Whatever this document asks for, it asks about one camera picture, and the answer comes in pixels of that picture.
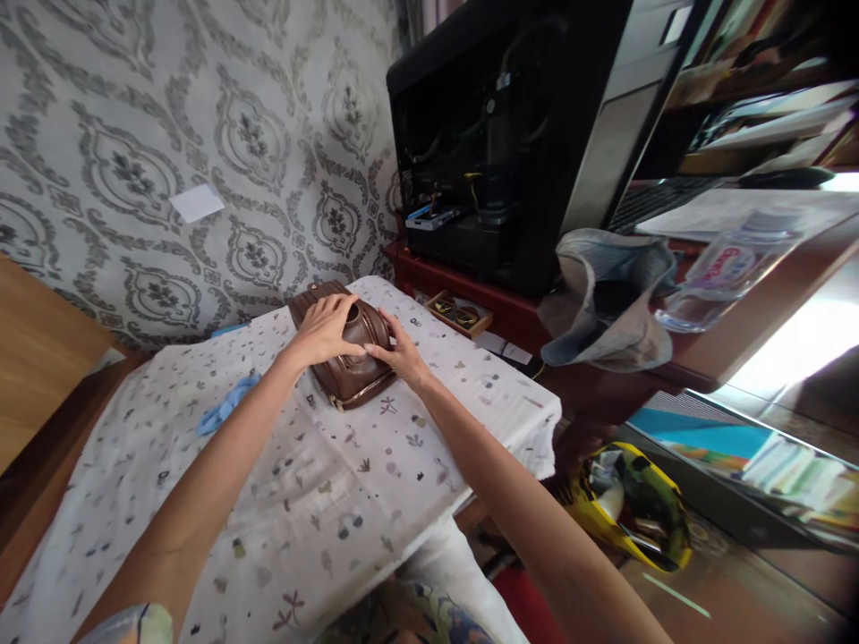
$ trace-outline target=white tablecloth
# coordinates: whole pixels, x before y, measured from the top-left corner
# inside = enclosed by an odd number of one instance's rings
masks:
[[[555,395],[385,280],[363,277],[350,288],[403,321],[430,368],[529,470],[553,473]],[[293,335],[288,311],[272,311],[205,343],[168,347],[126,379],[0,614],[1,641],[71,639],[206,444],[194,433],[200,415],[240,377],[264,372]],[[402,381],[341,414],[306,373],[212,549],[180,641],[311,638],[469,494]]]

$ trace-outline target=hand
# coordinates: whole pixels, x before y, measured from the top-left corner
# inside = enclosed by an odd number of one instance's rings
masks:
[[[361,346],[343,339],[349,309],[359,299],[357,295],[337,294],[316,302],[308,309],[298,334],[284,353],[294,356],[302,367],[320,364],[338,355],[366,355]]]
[[[364,344],[364,349],[373,358],[378,358],[390,365],[412,389],[425,385],[433,378],[432,372],[418,353],[412,338],[405,332],[403,325],[397,318],[388,314],[384,309],[379,309],[378,312],[387,322],[391,334],[396,340],[396,346],[391,352],[382,349],[377,344]]]

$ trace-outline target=damask wallpaper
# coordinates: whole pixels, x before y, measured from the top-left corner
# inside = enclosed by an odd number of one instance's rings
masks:
[[[0,250],[130,346],[385,273],[392,0],[0,0]],[[213,184],[193,224],[168,198]]]

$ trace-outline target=plastic bottle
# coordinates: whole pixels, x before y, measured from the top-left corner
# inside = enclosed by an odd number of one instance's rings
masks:
[[[713,327],[802,240],[798,210],[753,213],[741,228],[721,233],[686,274],[656,319],[669,331],[701,333]]]

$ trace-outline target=light switch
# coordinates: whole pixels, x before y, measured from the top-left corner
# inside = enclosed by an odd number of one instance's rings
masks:
[[[191,188],[189,191],[171,197],[170,203],[173,204],[182,219],[188,223],[216,213],[224,207],[224,202],[208,183],[203,183],[196,188]]]

